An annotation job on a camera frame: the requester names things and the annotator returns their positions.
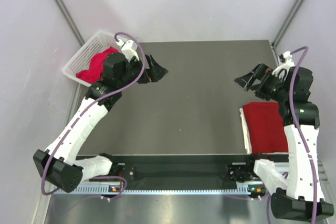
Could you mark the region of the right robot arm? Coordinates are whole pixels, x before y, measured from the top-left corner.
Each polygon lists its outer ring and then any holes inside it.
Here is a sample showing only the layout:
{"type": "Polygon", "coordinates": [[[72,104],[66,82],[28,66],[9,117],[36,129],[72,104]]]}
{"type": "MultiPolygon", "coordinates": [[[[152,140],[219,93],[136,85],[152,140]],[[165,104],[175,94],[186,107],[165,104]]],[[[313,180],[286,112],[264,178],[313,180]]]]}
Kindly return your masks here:
{"type": "Polygon", "coordinates": [[[245,91],[279,104],[288,144],[289,178],[285,179],[264,154],[245,166],[252,180],[261,179],[270,194],[277,219],[316,223],[332,217],[334,206],[326,202],[318,176],[318,107],[309,101],[312,71],[294,65],[272,69],[259,63],[250,73],[235,79],[245,91]]]}

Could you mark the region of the white plastic basket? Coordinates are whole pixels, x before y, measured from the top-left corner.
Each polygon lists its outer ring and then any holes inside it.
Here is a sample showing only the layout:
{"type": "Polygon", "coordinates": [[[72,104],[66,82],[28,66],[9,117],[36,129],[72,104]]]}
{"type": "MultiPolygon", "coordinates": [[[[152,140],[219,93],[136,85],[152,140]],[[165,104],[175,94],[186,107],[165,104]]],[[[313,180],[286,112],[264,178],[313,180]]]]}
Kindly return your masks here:
{"type": "MultiPolygon", "coordinates": [[[[118,39],[126,42],[127,40],[133,40],[124,36],[118,36],[118,39]]],[[[114,39],[114,34],[106,31],[96,32],[86,43],[69,59],[62,69],[62,73],[69,79],[83,85],[86,87],[91,86],[91,84],[80,80],[76,77],[76,74],[82,70],[89,69],[90,61],[94,55],[103,52],[109,47],[113,47],[121,52],[121,47],[119,47],[114,39]]]]}

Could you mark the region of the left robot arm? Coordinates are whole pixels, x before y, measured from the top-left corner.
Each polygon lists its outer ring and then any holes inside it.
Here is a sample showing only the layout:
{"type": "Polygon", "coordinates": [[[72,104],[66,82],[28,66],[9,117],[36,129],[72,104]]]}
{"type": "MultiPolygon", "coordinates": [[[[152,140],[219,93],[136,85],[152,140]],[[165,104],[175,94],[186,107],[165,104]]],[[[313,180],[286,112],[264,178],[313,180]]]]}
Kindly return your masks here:
{"type": "Polygon", "coordinates": [[[37,150],[33,155],[38,173],[44,180],[70,193],[82,181],[97,176],[107,180],[117,178],[119,168],[111,155],[99,154],[82,160],[76,157],[98,122],[121,98],[121,89],[134,83],[158,82],[168,73],[151,54],[145,58],[149,65],[147,69],[136,56],[128,60],[119,52],[107,55],[100,78],[90,86],[66,128],[44,151],[37,150]]]}

